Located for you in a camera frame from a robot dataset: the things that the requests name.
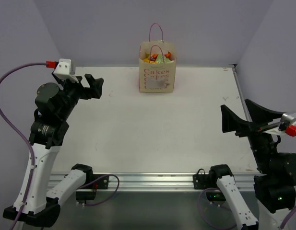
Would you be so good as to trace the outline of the light green snack packet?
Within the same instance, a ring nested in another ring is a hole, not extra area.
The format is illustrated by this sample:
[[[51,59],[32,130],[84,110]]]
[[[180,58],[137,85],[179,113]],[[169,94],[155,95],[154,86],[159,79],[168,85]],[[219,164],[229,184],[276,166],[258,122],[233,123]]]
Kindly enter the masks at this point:
[[[164,56],[164,54],[158,54],[156,60],[155,60],[155,63],[157,64],[165,64],[165,61],[166,61],[166,56]]]

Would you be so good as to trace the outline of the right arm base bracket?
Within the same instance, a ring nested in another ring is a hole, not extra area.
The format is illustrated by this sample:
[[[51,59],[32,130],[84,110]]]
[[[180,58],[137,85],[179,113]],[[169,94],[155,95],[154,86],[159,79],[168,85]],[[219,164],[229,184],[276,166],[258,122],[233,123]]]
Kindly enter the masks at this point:
[[[213,188],[204,192],[205,198],[210,202],[223,202],[225,197],[219,190],[216,190],[217,185],[212,182],[208,173],[205,172],[203,168],[199,169],[196,174],[192,176],[193,187],[195,190],[204,190],[207,188]]]

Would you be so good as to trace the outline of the aluminium mounting rail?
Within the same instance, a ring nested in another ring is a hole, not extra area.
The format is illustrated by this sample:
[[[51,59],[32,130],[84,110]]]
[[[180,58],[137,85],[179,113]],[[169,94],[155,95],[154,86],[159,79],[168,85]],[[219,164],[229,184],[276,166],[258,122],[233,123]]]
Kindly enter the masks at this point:
[[[66,172],[53,172],[50,176],[47,189],[51,189],[60,183]],[[193,192],[198,191],[193,187],[190,173],[114,173],[119,178],[118,192]],[[236,185],[241,192],[252,192],[253,177],[259,175],[255,172],[234,172]],[[102,192],[114,191],[117,179],[109,177],[108,189]]]

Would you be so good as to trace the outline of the yellow snack packet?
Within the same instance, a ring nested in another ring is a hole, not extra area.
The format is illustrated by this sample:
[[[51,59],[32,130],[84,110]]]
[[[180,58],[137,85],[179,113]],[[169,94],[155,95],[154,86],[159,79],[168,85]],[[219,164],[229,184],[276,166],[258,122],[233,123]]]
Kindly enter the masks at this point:
[[[148,55],[148,57],[146,57],[143,62],[146,62],[146,63],[153,63],[153,60],[152,60],[152,57],[150,55]]]

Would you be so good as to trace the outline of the orange snack bag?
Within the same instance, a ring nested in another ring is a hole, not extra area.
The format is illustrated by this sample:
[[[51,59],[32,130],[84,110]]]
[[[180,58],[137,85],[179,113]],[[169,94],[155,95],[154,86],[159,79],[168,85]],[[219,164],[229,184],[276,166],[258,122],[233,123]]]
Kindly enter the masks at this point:
[[[171,53],[170,53],[170,52],[167,52],[166,54],[164,54],[164,56],[165,56],[166,58],[170,59],[170,58],[171,58]]]

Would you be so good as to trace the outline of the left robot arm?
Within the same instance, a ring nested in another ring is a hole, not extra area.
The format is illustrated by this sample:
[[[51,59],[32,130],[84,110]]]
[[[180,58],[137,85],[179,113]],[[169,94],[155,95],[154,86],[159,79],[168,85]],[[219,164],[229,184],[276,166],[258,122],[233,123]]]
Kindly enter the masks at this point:
[[[54,161],[69,128],[67,119],[80,99],[100,99],[104,79],[84,76],[89,87],[77,81],[58,80],[41,85],[36,93],[34,122],[28,140],[30,156],[19,195],[3,217],[18,220],[34,227],[50,228],[57,221],[61,206],[80,187],[93,185],[93,169],[76,164],[53,189],[48,182]]]

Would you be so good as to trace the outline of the paper bag with pink handles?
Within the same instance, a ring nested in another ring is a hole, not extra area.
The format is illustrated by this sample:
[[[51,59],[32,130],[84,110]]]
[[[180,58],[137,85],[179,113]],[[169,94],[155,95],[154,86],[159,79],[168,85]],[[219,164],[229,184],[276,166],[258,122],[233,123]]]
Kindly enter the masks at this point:
[[[177,53],[175,46],[171,42],[164,40],[164,35],[161,34],[161,39],[153,40],[151,31],[153,23],[149,29],[149,39],[141,42],[139,51],[139,92],[142,93],[171,93],[174,90]],[[171,53],[171,58],[166,58],[165,64],[157,64],[155,60],[158,54]],[[153,63],[146,63],[143,60],[150,55]]]

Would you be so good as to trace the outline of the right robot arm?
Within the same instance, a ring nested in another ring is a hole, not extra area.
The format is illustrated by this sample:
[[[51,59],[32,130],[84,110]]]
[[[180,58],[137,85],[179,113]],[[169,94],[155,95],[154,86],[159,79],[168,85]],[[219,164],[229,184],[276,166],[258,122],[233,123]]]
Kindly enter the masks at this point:
[[[221,106],[222,131],[247,137],[260,176],[254,177],[259,218],[240,194],[228,165],[212,166],[208,183],[224,195],[239,230],[285,230],[296,212],[296,153],[277,150],[281,136],[296,137],[296,112],[277,112],[246,99],[251,121]]]

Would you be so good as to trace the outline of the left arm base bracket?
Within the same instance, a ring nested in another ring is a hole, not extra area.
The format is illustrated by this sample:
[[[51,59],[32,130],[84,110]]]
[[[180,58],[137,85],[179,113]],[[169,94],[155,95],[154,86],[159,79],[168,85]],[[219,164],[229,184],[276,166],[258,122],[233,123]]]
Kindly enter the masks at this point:
[[[93,184],[87,185],[92,181],[98,179],[99,177],[103,176],[103,174],[89,174],[88,178],[86,179],[83,188],[81,187],[75,193],[76,201],[79,203],[87,203],[87,201],[93,201],[96,198],[96,193],[98,189],[106,190],[108,189],[108,180],[109,176],[94,182]]]

